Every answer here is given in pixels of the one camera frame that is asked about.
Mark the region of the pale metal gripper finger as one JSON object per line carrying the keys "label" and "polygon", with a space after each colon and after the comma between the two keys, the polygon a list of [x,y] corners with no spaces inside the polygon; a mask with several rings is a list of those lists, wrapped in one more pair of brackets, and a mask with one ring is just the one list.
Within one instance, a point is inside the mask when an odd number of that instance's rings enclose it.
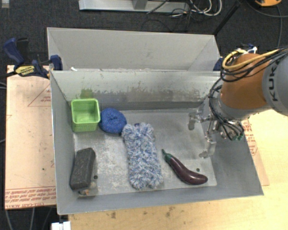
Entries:
{"label": "pale metal gripper finger", "polygon": [[202,122],[202,114],[199,112],[189,113],[188,129],[194,130],[196,123]]}
{"label": "pale metal gripper finger", "polygon": [[211,133],[210,131],[205,132],[205,137],[204,137],[204,149],[203,151],[199,154],[200,158],[208,158],[211,157],[216,148],[216,135],[215,133]]}

